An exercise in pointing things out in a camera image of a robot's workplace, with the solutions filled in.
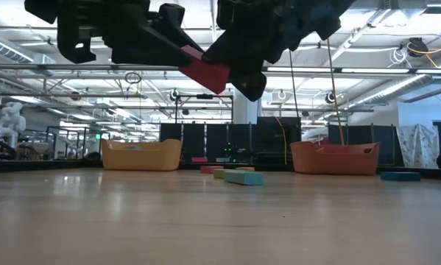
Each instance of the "curtain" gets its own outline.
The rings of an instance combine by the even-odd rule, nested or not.
[[[438,168],[436,159],[440,154],[440,140],[437,127],[402,126],[397,128],[397,134],[405,167]]]

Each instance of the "wooden floor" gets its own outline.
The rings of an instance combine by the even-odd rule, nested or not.
[[[0,174],[0,264],[441,265],[441,182]]]

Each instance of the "white robot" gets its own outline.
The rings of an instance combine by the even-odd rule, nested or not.
[[[1,110],[0,138],[8,137],[7,144],[12,148],[17,147],[18,133],[26,129],[26,119],[21,116],[21,110],[22,104],[19,102],[9,102]]]

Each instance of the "pillar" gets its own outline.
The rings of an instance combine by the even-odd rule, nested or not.
[[[233,123],[257,124],[261,114],[261,99],[251,102],[238,90],[233,90]]]

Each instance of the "orange basket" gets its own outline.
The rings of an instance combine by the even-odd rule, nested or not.
[[[102,161],[105,169],[172,171],[179,166],[179,140],[162,143],[120,143],[102,139]]]
[[[374,175],[379,143],[353,146],[291,144],[294,170],[304,174]]]

